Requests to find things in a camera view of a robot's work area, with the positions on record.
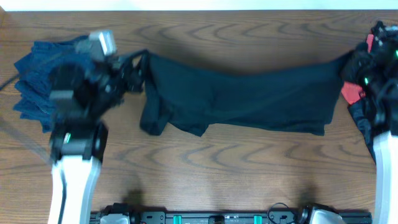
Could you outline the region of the black t-shirt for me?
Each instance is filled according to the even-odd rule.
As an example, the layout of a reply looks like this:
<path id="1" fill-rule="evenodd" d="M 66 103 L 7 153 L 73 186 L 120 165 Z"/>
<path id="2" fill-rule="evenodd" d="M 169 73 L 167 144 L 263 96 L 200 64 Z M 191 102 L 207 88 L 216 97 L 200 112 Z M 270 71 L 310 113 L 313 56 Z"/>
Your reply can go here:
<path id="1" fill-rule="evenodd" d="M 327 63 L 230 75 L 149 54 L 142 60 L 147 101 L 140 127 L 154 136 L 167 124 L 201 136 L 216 123 L 321 136 L 332 121 L 347 60 L 342 55 Z"/>

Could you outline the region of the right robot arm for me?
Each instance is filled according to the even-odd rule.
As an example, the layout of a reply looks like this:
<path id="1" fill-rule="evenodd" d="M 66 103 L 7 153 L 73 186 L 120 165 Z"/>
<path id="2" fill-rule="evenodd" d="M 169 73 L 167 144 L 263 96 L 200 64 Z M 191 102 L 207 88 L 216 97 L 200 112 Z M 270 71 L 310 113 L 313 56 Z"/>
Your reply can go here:
<path id="1" fill-rule="evenodd" d="M 397 26 L 379 21 L 340 72 L 362 88 L 363 136 L 372 141 L 376 163 L 374 223 L 397 223 Z"/>

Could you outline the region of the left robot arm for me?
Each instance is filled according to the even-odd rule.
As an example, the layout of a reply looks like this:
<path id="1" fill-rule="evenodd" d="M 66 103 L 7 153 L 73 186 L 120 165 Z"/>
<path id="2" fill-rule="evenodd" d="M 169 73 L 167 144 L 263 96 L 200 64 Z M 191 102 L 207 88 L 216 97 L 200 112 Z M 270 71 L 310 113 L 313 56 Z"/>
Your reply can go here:
<path id="1" fill-rule="evenodd" d="M 148 51 L 106 57 L 86 68 L 63 63 L 51 72 L 55 104 L 50 137 L 52 203 L 49 223 L 89 223 L 93 194 L 103 163 L 108 127 L 101 117 L 124 102 L 127 92 L 142 92 L 139 65 Z"/>

